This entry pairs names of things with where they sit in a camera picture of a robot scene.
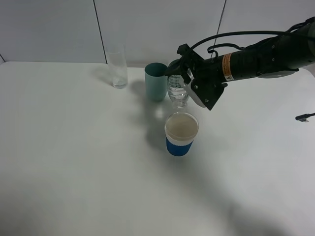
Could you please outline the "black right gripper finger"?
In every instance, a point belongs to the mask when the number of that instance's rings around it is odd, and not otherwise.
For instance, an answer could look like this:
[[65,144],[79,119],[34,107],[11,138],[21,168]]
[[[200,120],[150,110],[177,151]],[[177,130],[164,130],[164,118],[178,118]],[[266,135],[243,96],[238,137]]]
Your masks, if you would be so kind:
[[176,59],[172,61],[166,68],[164,75],[165,76],[187,75],[187,67],[185,66],[185,63],[186,63],[185,59]]

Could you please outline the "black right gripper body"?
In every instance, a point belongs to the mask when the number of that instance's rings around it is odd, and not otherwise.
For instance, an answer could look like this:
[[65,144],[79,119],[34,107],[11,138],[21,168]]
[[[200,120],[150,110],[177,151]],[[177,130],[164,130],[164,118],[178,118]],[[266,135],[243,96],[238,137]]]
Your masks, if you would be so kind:
[[226,80],[222,79],[219,73],[219,54],[215,50],[221,46],[222,45],[220,44],[208,47],[207,52],[209,54],[215,54],[215,57],[210,59],[202,58],[194,50],[189,52],[190,47],[188,44],[179,46],[177,54],[182,56],[179,64],[179,72],[184,79],[185,84],[192,82],[193,79],[201,79],[201,81],[212,84],[214,87],[227,87]]

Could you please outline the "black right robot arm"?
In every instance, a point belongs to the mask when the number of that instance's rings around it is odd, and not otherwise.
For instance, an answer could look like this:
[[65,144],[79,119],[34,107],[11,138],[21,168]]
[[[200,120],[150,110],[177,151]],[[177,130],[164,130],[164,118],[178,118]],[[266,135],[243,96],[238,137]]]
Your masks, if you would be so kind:
[[[218,38],[267,35],[246,47],[221,43],[208,47],[212,54],[204,59],[195,48]],[[180,75],[185,85],[196,93],[222,93],[229,82],[251,78],[277,78],[291,75],[315,62],[315,19],[291,26],[286,31],[236,31],[222,33],[197,42],[192,47],[179,46],[179,60],[171,63],[166,76]]]

